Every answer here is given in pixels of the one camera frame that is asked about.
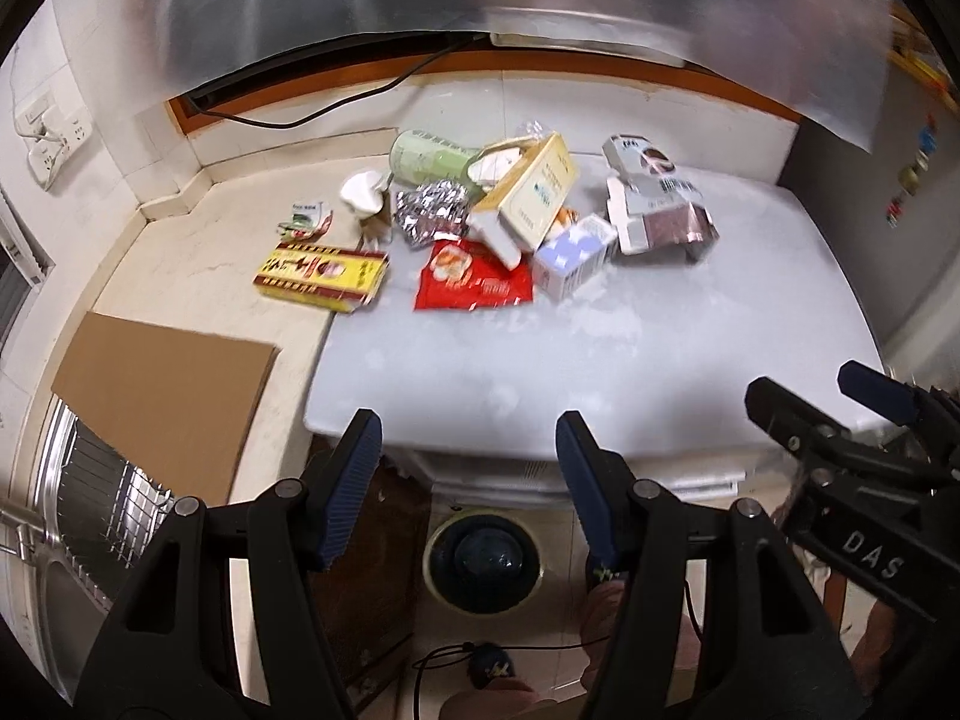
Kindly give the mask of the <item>blue white small carton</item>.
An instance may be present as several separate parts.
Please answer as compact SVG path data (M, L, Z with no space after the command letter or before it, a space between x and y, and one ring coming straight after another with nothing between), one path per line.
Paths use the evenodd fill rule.
M617 231L604 218L584 216L532 257L535 286L555 302L568 299L595 277L612 255Z

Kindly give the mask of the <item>red snack packet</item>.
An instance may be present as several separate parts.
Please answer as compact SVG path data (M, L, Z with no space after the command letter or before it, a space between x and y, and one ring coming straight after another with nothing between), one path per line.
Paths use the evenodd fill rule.
M480 242L438 241L420 271L416 310L501 309L534 299L530 268L509 270Z

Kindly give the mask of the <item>cream yellow cardboard box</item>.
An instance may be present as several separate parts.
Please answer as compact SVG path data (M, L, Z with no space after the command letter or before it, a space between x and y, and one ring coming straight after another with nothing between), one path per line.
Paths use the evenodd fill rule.
M578 179L565 138L517 142L521 158L480 202L472 206L469 226L490 249L510 247L532 254L539 249Z

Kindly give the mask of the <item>silver foil wrapper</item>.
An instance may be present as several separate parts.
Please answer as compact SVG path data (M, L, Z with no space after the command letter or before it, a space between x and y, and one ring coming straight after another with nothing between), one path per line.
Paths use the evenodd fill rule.
M427 182L398 192L394 224L412 249L425 249L438 241L455 241L466 234L470 195L460 182Z

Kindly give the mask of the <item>cream rimmed dark trash bin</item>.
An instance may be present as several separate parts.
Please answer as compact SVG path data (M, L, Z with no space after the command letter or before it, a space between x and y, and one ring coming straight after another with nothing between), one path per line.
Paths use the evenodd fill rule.
M521 522L495 511L449 517L428 538L423 578L451 610L493 617L527 603L544 578L540 548Z

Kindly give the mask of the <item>pink trouser leg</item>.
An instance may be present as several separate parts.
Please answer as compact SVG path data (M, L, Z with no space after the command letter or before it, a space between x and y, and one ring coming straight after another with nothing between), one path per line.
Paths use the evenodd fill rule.
M581 645L589 658L589 663L581 676L581 684L586 691L594 688L597 674L601 671L608 638L613 634L620 603L625 596L626 582L623 578L612 578L601 582L587 592L581 619ZM698 639L692 619L682 614L679 646L675 655L675 679L695 674L700 660L700 639Z
M486 688L451 695L439 711L439 720L501 720L514 718L545 706L545 699L519 678L496 678Z

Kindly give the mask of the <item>brown cardboard sheet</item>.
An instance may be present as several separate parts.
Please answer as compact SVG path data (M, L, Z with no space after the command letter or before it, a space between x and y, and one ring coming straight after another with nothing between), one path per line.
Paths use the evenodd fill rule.
M89 312L52 392L146 476L223 505L278 349Z

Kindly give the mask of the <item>yellow red flat box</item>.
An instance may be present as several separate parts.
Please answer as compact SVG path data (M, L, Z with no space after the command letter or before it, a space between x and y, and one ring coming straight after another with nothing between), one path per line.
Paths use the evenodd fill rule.
M267 298L351 314L379 293L389 270L382 252L280 242L254 277Z

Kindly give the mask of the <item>metal dish rack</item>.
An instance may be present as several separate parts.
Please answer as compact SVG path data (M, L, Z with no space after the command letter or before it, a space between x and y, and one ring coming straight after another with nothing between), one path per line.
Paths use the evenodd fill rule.
M117 454L54 398L26 504L2 502L2 553L28 566L63 562L99 606L121 591L174 494Z

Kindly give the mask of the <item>pink trouser left leg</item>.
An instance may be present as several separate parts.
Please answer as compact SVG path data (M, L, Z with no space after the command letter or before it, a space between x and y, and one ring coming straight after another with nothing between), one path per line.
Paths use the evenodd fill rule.
M439 711L439 720L501 720L514 718L545 706L545 699L519 678L496 678L486 688L451 695Z

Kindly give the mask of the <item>small green white sachet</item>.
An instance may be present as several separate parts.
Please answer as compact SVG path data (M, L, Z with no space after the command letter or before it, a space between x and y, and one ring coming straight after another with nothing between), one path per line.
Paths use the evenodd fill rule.
M277 226L285 242L311 242L322 238L334 221L334 212L324 202L295 203L291 216Z

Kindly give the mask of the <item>white crumpled tissue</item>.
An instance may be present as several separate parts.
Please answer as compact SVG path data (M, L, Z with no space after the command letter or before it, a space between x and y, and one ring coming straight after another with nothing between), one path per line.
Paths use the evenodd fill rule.
M345 179L338 195L359 220L369 220L387 205L389 176L375 169L355 172Z

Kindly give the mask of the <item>green cylindrical canister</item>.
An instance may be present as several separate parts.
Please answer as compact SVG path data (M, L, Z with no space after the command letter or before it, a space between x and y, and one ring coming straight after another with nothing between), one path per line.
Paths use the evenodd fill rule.
M469 166L477 156L478 149L423 130L404 130L395 137L389 151L389 171L402 184L454 181L467 190L477 190L478 185L469 176Z

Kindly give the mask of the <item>silver reflective foil sheet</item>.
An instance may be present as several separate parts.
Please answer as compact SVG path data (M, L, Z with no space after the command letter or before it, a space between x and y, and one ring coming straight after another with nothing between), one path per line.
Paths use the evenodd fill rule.
M169 83L360 34L486 32L701 65L869 148L890 0L149 0Z

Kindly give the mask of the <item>white wall socket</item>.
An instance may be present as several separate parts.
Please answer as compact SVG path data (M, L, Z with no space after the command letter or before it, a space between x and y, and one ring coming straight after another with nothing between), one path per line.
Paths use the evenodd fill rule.
M29 172L36 184L49 190L91 137L93 119L85 106L65 114L48 91L14 116L14 132L28 147Z

